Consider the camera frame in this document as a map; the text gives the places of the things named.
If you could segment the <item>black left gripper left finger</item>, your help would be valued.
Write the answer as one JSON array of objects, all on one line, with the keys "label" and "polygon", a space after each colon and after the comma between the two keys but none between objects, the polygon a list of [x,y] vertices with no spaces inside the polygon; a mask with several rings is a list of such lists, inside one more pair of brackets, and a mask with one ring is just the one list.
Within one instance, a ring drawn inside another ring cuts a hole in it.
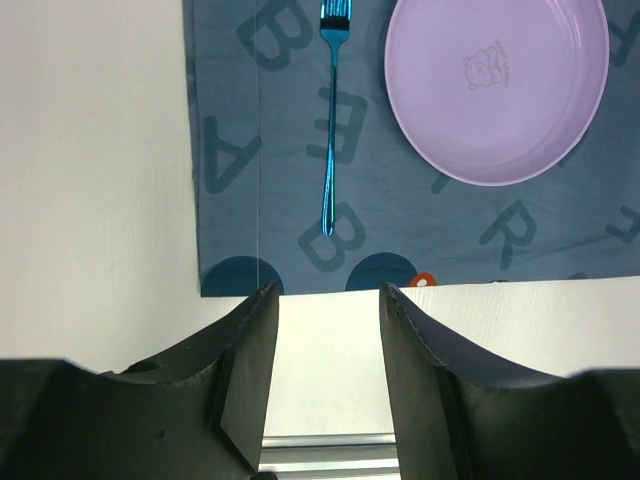
[{"label": "black left gripper left finger", "polygon": [[257,479],[279,288],[120,373],[1,364],[5,479]]}]

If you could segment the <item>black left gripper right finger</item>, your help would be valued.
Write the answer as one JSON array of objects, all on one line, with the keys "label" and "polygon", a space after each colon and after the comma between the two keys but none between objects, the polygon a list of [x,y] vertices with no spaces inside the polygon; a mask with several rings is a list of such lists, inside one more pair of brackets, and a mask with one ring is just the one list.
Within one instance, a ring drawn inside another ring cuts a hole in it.
[{"label": "black left gripper right finger", "polygon": [[392,284],[379,323],[405,479],[635,479],[639,373],[560,377],[501,357]]}]

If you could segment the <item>purple plastic plate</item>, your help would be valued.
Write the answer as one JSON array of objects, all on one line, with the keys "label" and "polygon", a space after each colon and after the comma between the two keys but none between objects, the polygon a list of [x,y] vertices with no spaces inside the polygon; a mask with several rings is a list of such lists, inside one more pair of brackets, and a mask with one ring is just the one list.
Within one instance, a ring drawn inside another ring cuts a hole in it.
[{"label": "purple plastic plate", "polygon": [[517,184],[583,138],[606,85],[599,1],[400,1],[386,91],[415,151],[480,186]]}]

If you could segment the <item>blue letter-print placemat cloth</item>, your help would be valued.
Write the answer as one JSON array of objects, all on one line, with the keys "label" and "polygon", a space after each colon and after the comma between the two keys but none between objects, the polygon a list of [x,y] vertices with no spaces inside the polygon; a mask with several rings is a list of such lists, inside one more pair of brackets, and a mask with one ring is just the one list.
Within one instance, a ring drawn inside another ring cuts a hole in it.
[{"label": "blue letter-print placemat cloth", "polygon": [[579,143],[536,177],[480,186],[425,161],[394,117],[384,55],[398,2],[352,4],[339,49],[329,237],[322,2],[184,3],[201,294],[637,275],[638,3],[599,1],[609,69]]}]

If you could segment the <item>blue metallic fork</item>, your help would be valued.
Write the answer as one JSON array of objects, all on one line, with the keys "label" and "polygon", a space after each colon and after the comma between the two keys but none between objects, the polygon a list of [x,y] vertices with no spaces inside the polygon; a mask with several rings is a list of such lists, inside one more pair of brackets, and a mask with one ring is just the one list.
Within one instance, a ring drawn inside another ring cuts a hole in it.
[{"label": "blue metallic fork", "polygon": [[328,111],[328,142],[321,217],[322,233],[327,237],[333,234],[336,220],[335,164],[339,49],[349,38],[351,17],[351,0],[324,0],[321,4],[320,36],[329,47],[331,61]]}]

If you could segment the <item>aluminium mounting rail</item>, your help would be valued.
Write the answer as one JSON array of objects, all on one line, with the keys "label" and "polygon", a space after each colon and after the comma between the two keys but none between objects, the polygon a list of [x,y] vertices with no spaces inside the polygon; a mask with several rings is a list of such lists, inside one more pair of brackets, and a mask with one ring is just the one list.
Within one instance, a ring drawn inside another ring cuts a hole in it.
[{"label": "aluminium mounting rail", "polygon": [[267,437],[259,471],[279,479],[399,479],[395,436],[340,434]]}]

